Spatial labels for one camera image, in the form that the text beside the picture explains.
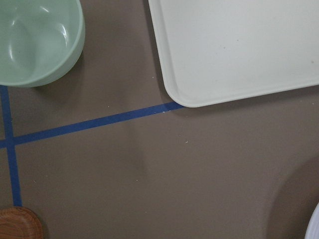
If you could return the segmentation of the cream bear tray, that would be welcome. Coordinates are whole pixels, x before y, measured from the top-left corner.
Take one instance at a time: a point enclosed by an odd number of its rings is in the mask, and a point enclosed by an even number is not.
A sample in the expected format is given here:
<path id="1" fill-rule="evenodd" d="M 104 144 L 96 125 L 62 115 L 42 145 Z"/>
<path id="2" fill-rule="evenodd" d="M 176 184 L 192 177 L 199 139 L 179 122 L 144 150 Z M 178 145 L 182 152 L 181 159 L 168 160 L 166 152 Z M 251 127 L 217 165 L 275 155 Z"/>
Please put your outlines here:
<path id="1" fill-rule="evenodd" d="M 164 87 L 196 108 L 316 86 L 316 0 L 149 1 Z"/>

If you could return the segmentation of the green bowl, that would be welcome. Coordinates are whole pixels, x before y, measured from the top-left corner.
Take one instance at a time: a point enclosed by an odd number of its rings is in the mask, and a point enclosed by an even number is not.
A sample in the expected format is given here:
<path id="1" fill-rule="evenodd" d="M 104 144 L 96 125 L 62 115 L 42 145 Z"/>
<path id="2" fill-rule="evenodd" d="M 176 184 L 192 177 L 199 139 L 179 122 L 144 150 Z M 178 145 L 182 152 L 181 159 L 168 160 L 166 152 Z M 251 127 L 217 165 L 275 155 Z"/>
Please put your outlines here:
<path id="1" fill-rule="evenodd" d="M 67 74 L 84 48 L 85 19 L 78 0 L 0 2 L 0 83 L 31 88 Z"/>

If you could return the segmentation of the wooden cutting board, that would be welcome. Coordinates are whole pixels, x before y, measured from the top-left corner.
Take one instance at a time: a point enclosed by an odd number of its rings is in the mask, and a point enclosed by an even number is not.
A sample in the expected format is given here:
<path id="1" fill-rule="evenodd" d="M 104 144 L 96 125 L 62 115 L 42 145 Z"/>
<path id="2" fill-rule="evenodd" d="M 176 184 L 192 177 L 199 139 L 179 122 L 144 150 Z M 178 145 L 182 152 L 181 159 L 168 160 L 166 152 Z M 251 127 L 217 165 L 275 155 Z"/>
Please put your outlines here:
<path id="1" fill-rule="evenodd" d="M 28 208 L 12 207 L 0 211 L 1 239 L 43 239 L 38 216 Z"/>

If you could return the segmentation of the white round plate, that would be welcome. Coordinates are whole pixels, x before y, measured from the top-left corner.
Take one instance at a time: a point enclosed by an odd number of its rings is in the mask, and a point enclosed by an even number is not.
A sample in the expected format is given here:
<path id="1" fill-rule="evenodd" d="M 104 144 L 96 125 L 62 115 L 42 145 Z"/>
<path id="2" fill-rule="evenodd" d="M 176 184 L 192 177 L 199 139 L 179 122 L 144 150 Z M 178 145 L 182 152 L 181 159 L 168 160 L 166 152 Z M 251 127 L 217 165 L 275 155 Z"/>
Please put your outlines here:
<path id="1" fill-rule="evenodd" d="M 314 209 L 309 221 L 305 239 L 319 239 L 319 204 Z"/>

